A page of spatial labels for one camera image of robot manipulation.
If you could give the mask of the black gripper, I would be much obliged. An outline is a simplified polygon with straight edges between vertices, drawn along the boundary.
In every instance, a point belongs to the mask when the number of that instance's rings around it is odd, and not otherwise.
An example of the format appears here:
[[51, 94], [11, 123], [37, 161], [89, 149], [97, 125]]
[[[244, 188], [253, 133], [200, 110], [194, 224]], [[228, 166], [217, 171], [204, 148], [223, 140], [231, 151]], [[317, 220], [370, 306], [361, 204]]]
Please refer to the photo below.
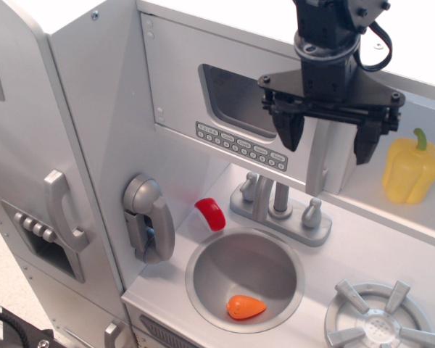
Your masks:
[[282, 144], [295, 152], [305, 117], [357, 126], [356, 165], [370, 162], [381, 134], [397, 131], [405, 97], [353, 61], [338, 65], [303, 62], [298, 70], [262, 75], [263, 104]]

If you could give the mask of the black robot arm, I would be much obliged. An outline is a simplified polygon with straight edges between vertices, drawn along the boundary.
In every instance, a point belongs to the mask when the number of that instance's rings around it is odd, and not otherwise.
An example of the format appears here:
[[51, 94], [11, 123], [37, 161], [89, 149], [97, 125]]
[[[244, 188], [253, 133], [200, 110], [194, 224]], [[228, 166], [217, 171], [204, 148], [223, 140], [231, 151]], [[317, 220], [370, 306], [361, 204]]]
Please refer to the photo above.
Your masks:
[[[373, 79], [392, 59], [392, 40], [377, 23], [388, 1], [295, 1], [294, 50], [298, 70], [263, 75], [262, 104], [283, 145], [295, 151], [306, 117], [356, 125], [354, 153], [359, 165], [370, 161], [382, 135], [397, 131], [405, 96]], [[367, 30], [386, 45], [375, 65], [360, 58]]]

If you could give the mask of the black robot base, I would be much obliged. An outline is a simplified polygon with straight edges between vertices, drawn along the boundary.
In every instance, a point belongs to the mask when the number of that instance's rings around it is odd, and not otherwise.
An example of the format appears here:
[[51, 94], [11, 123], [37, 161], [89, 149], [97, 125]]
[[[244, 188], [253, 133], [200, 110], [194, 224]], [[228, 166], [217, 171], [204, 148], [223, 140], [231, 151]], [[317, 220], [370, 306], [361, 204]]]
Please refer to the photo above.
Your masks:
[[41, 330], [0, 306], [0, 347], [64, 347], [52, 330]]

